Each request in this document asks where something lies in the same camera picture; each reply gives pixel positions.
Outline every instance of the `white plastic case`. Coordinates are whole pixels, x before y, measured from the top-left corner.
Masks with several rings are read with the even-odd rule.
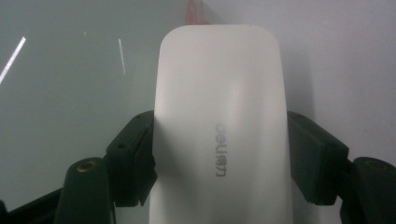
[[[276,39],[250,25],[177,28],[160,52],[150,224],[289,224]]]

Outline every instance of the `deli logo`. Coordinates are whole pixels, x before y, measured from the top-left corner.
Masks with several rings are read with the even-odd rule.
[[[226,176],[227,145],[225,127],[222,124],[216,126],[216,143],[216,176]]]

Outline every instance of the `gray surface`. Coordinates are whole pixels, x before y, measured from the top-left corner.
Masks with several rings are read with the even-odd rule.
[[[279,41],[288,109],[350,147],[396,165],[396,2],[204,0],[227,23],[265,27]],[[294,220],[341,223],[336,206],[304,202]]]
[[[160,44],[184,24],[186,7],[186,0],[0,3],[0,72],[26,38],[0,84],[0,198],[8,210],[61,187],[72,163],[103,157],[132,116],[153,109]],[[119,223],[148,223],[147,207],[117,215]]]

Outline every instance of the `rounded rectangular object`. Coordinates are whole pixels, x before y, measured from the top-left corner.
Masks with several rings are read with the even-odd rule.
[[[150,224],[292,223],[276,39],[251,25],[177,28],[161,45]]]

